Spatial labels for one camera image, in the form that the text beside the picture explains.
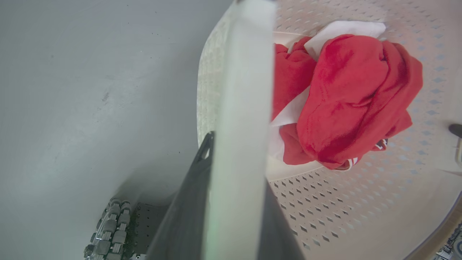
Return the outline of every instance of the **black plastic part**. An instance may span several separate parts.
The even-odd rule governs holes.
[[[201,259],[213,141],[214,133],[210,132],[149,246],[147,260]],[[303,259],[276,198],[267,185],[258,260]]]
[[[462,138],[462,125],[460,124],[452,124],[449,126],[449,132],[453,133],[454,135]]]

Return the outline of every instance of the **red cloth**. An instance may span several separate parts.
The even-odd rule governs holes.
[[[422,85],[422,64],[397,43],[353,35],[327,41],[297,124],[280,129],[284,162],[335,169],[360,159],[412,125],[406,108]]]
[[[310,84],[316,61],[308,55],[303,46],[311,37],[304,37],[293,45],[292,52],[288,48],[276,44],[276,61],[274,73],[273,120],[281,110]]]

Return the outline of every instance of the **laundry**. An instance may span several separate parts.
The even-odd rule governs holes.
[[[385,150],[387,138],[412,125],[406,108],[422,88],[422,65],[399,44],[354,35],[327,41],[316,63],[299,47],[308,42],[302,39],[290,54],[279,47],[276,54],[272,124],[281,125],[280,154],[286,164],[316,160],[348,170],[368,151]],[[309,70],[288,72],[301,64]],[[301,112],[281,120],[302,94],[308,96],[303,105],[293,106]]]
[[[363,35],[377,38],[385,32],[383,23],[364,21],[334,21],[322,28],[312,39],[304,44],[308,54],[318,60],[324,44],[343,34]]]

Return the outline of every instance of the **gray surface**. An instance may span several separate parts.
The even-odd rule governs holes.
[[[116,193],[170,198],[197,150],[202,46],[229,3],[0,1],[2,259],[81,259]]]

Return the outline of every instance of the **white cloth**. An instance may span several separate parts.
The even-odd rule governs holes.
[[[364,35],[371,37],[379,37],[385,32],[385,24],[375,22],[362,21],[335,21],[322,28],[313,38],[307,41],[304,45],[308,54],[315,60],[318,60],[322,47],[326,41],[333,39],[342,34]],[[286,124],[298,122],[298,118],[305,106],[310,87],[307,87],[287,104],[286,107],[276,116],[270,123],[269,129],[269,147],[268,153],[270,156],[283,161],[284,156],[284,141],[279,134],[279,128]]]
[[[304,45],[308,54],[316,61],[326,41],[342,34],[364,35],[377,38],[385,32],[384,23],[363,21],[335,21],[322,28]]]

